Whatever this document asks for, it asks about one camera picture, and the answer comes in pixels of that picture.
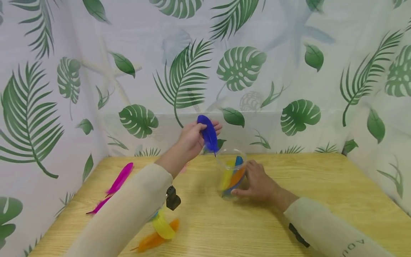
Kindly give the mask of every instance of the transparent cup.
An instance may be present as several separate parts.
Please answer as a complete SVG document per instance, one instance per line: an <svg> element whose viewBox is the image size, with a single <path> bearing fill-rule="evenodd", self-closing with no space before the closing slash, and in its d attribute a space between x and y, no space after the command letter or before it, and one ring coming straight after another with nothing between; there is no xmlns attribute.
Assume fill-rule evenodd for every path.
<svg viewBox="0 0 411 257"><path fill-rule="evenodd" d="M225 200L235 200L231 191L241 188L245 181L245 153L238 149L222 149L217 153L217 192Z"/></svg>

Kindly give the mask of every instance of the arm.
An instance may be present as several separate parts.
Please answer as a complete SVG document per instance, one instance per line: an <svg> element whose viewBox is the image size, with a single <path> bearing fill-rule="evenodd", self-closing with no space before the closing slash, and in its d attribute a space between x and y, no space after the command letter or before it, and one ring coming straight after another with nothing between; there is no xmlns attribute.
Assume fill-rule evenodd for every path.
<svg viewBox="0 0 411 257"><path fill-rule="evenodd" d="M288 218L298 234L327 257L393 257L369 237L333 215L326 207L281 188L255 161L247 163L248 190L237 196L270 202Z"/></svg>
<svg viewBox="0 0 411 257"><path fill-rule="evenodd" d="M216 134L222 126L212 121ZM118 256L133 237L163 206L167 189L184 165L204 145L200 131L207 126L190 123L178 142L155 163L131 177L91 219L65 257Z"/></svg>

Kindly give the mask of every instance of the sleeve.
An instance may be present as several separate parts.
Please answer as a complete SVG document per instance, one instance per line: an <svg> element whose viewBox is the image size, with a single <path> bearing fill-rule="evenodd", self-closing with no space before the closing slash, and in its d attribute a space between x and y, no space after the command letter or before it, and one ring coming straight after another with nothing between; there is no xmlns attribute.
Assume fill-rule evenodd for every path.
<svg viewBox="0 0 411 257"><path fill-rule="evenodd" d="M327 257L394 257L326 207L300 198L284 212L304 241Z"/></svg>
<svg viewBox="0 0 411 257"><path fill-rule="evenodd" d="M115 257L165 200L173 177L149 164L131 177L91 219L65 257Z"/></svg>

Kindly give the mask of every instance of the table surface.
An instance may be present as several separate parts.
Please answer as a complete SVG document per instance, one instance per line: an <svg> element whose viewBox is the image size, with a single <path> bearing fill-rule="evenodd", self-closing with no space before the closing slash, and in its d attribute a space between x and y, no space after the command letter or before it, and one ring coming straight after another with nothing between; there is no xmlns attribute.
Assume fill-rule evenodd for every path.
<svg viewBox="0 0 411 257"><path fill-rule="evenodd" d="M299 196L317 200L398 257L411 256L411 219L345 156L334 153L249 155L267 174ZM102 160L30 257L60 256L91 219L85 215L105 197L120 170L134 163L133 174L155 157L109 157ZM147 224L120 256L316 256L288 230L275 210L249 201L225 201L215 190L212 155L195 158L174 181L182 203L166 209L166 218L180 219L174 239L137 254L130 251L154 229Z"/></svg>

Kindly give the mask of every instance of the hand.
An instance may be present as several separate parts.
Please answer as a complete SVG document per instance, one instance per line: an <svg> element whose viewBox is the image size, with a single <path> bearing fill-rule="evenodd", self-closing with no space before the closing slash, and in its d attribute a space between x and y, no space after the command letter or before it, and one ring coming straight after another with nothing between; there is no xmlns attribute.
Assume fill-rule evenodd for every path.
<svg viewBox="0 0 411 257"><path fill-rule="evenodd" d="M266 174L263 165L250 160L246 163L245 171L249 188L247 190L234 189L231 193L257 201L274 202L281 187Z"/></svg>
<svg viewBox="0 0 411 257"><path fill-rule="evenodd" d="M219 135L223 126L217 120L212 120L211 123L214 126L216 134ZM206 127L207 125L192 122L185 125L182 129L176 145L180 146L179 148L183 150L189 161L199 155L203 149L204 139L200 132Z"/></svg>

